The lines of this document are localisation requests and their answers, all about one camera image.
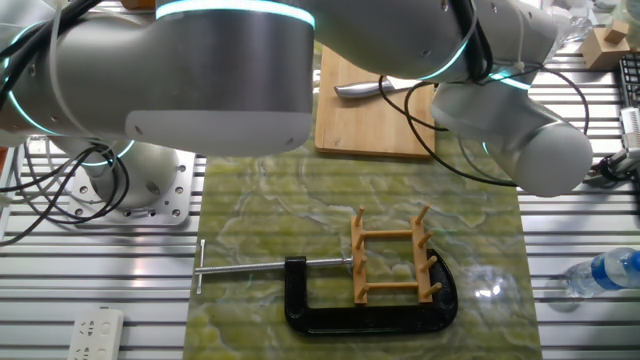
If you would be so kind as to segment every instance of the metal mounting plate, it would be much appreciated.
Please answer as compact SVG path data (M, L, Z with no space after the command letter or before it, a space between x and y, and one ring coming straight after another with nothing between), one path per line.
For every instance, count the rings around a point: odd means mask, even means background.
M179 171L173 185L158 200L143 209L131 209L126 214L125 209L116 209L105 217L101 217L84 224L76 225L79 228L103 228L103 227L173 227L179 226L189 218L189 206L191 199L191 185L193 183L193 170L196 155L187 151L177 150L178 164L184 166L184 171ZM89 177L82 169L78 169L73 181L73 195L83 200L100 200L93 190ZM104 203L87 204L73 198L69 199L67 211L74 214L82 209L83 216L95 214L104 206Z

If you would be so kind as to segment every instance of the knife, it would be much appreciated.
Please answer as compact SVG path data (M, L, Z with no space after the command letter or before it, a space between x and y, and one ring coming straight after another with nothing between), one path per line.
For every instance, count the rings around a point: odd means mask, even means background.
M408 90L418 83L420 83L419 80L406 80L387 76L382 81L382 89L384 89L386 93L392 94L403 90ZM339 97L345 99L359 99L380 94L380 92L378 91L377 81L367 81L356 84L335 86L334 89Z

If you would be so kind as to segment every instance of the plastic bottle cap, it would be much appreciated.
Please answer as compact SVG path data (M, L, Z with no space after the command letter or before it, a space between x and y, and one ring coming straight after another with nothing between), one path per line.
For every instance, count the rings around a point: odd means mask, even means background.
M636 271L640 271L640 251L636 251L631 255L631 266L633 266Z

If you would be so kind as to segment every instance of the green marble surface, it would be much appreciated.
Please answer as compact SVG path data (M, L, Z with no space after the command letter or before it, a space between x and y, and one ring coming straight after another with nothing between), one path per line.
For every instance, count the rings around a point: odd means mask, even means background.
M304 338L286 324L282 272L208 275L202 295L193 282L185 360L541 359L515 189L465 180L432 161L328 156L313 144L259 159L208 160L199 226L205 265L349 257L349 218L359 205L367 209L365 228L375 230L407 229L409 217L430 203L425 226L436 235L429 247L456 281L456 320L434 334ZM439 133L437 147L469 170L454 136ZM500 175L480 145L468 148L483 169ZM409 241L369 241L366 248L368 281L414 278ZM375 292L369 299L413 304L417 295ZM311 270L309 302L353 306L349 269Z

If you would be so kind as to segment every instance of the bottle label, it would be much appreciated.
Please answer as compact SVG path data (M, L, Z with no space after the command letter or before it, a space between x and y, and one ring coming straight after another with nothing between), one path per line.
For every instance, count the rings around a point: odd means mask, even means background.
M606 290L620 290L624 287L614 283L608 276L607 271L604 268L604 256L605 254L596 256L591 262L591 275L593 279Z

